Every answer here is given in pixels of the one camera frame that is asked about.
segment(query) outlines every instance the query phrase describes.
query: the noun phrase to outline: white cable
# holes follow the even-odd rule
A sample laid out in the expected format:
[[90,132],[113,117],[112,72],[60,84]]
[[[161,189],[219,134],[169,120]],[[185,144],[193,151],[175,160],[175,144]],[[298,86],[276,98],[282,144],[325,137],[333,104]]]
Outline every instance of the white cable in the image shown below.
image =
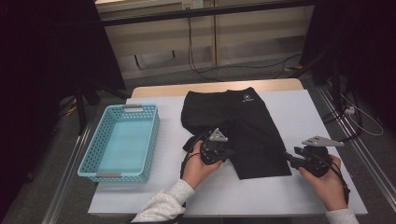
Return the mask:
[[367,113],[365,113],[364,111],[362,111],[361,109],[359,109],[357,106],[355,106],[354,104],[352,104],[342,93],[340,93],[341,96],[346,99],[346,101],[348,101],[351,105],[353,105],[357,110],[359,110],[361,113],[363,113],[365,116],[367,116],[369,119],[371,119],[376,125],[378,125],[378,127],[381,129],[381,133],[370,133],[369,131],[363,129],[353,118],[352,116],[350,116],[349,114],[349,118],[352,120],[352,122],[354,122],[359,128],[361,128],[363,131],[365,131],[368,134],[374,135],[374,136],[379,136],[382,135],[384,133],[384,129],[382,128],[382,126],[375,120],[373,119],[370,115],[368,115]]

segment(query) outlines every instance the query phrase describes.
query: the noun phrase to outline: gray floor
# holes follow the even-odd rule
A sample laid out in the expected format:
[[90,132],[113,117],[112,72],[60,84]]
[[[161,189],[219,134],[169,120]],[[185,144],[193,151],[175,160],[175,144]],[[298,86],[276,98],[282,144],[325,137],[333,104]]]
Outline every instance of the gray floor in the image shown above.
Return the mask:
[[[250,63],[242,63],[238,65],[244,66],[264,66],[280,62],[278,60],[257,61]],[[286,67],[298,64],[298,57],[286,62]],[[247,68],[233,67],[221,68],[202,75],[208,78],[216,78],[222,81],[234,80],[255,80],[270,79],[282,71],[282,64],[269,68]],[[283,72],[279,77],[288,77],[291,72]],[[300,77],[304,87],[309,90],[314,104],[320,115],[324,116],[330,112],[326,106],[322,93],[318,90],[311,80],[309,74]],[[179,71],[168,74],[150,77],[135,77],[125,81],[127,85],[127,93],[130,94],[135,87],[152,86],[152,85],[168,85],[181,83],[198,83],[212,82],[213,80],[200,77],[192,71]],[[100,105],[86,105],[89,119],[97,122],[98,116],[94,116],[95,110],[103,111],[107,105],[122,104],[123,101],[112,98],[105,92],[99,92],[102,97]],[[364,99],[359,96],[360,108],[375,116],[374,110],[370,108]],[[343,139],[345,134],[341,130],[337,122],[331,122],[326,125],[332,139]],[[371,132],[379,132],[377,126],[364,117],[363,127]],[[396,168],[394,161],[396,159],[396,138],[395,132],[387,129],[384,124],[384,134],[381,136],[372,136],[362,132],[361,141],[372,153],[378,165],[383,169],[389,181],[396,183]],[[7,213],[3,224],[13,223],[41,223],[50,206],[51,199],[58,187],[64,169],[68,163],[72,149],[78,140],[78,116],[77,113],[71,116],[61,116],[51,141],[46,149],[46,154],[34,170],[34,181],[26,183]],[[354,175],[353,181],[361,195],[369,214],[358,217],[360,223],[394,223],[396,213],[389,205],[387,198],[381,189],[375,183],[365,164],[361,161],[358,153],[351,143],[347,143],[345,147],[338,148],[343,158],[346,168]],[[59,216],[56,216],[56,223],[121,223],[125,220],[122,218],[101,218],[87,214],[95,185],[85,178],[78,177],[76,173],[72,175],[73,181],[68,188],[67,197],[62,203],[62,209]],[[243,220],[244,223],[285,223],[284,220],[269,220],[265,218],[251,218]],[[326,217],[292,217],[289,223],[327,223]],[[217,219],[193,219],[187,218],[183,223],[222,223],[220,218]]]

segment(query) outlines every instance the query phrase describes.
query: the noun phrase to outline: finger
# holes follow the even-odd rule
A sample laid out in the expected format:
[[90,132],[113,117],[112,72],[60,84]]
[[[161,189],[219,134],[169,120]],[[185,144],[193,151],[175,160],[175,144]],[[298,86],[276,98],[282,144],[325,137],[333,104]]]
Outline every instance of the finger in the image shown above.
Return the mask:
[[221,164],[222,164],[222,161],[217,161],[213,164],[206,165],[205,167],[211,173],[211,172],[214,172],[215,170],[218,170],[220,168]]
[[198,152],[198,153],[190,153],[190,155],[189,155],[189,160],[194,160],[192,157],[193,156],[199,156],[200,155],[200,153]]
[[332,154],[330,154],[330,157],[332,158],[332,162],[334,162],[334,164],[337,165],[338,168],[341,168],[341,160]]
[[199,140],[199,141],[195,144],[192,153],[198,153],[198,152],[200,152],[200,148],[201,148],[201,144],[202,144],[202,143],[203,143],[203,141],[202,141],[202,140]]
[[300,174],[303,176],[303,178],[305,178],[312,185],[318,180],[317,177],[312,175],[309,171],[305,170],[304,167],[298,168],[298,171],[300,171]]

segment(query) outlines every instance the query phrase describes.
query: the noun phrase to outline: blue plastic basket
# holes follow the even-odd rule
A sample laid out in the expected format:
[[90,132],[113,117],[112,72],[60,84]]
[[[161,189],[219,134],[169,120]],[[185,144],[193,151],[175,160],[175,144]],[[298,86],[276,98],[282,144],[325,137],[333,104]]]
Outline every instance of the blue plastic basket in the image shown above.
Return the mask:
[[156,105],[111,105],[78,168],[94,182],[147,182],[160,118]]

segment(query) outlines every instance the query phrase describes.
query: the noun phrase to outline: white table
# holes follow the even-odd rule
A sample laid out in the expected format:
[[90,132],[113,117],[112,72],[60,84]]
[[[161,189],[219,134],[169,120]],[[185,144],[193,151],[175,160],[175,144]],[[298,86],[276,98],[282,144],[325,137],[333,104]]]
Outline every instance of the white table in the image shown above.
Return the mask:
[[[307,91],[259,92],[279,130],[287,151],[319,135],[330,137]],[[183,145],[191,134],[180,122],[184,96],[129,99],[132,103],[155,103],[160,129],[147,184],[100,183],[93,196],[90,214],[98,216],[137,213],[160,189],[170,189],[178,180]],[[340,157],[334,147],[331,154]],[[344,166],[341,168],[351,193],[349,207],[356,214],[367,210]],[[291,169],[292,175],[239,180],[233,165],[226,161],[187,201],[185,217],[289,217],[323,214],[326,209],[311,186]]]

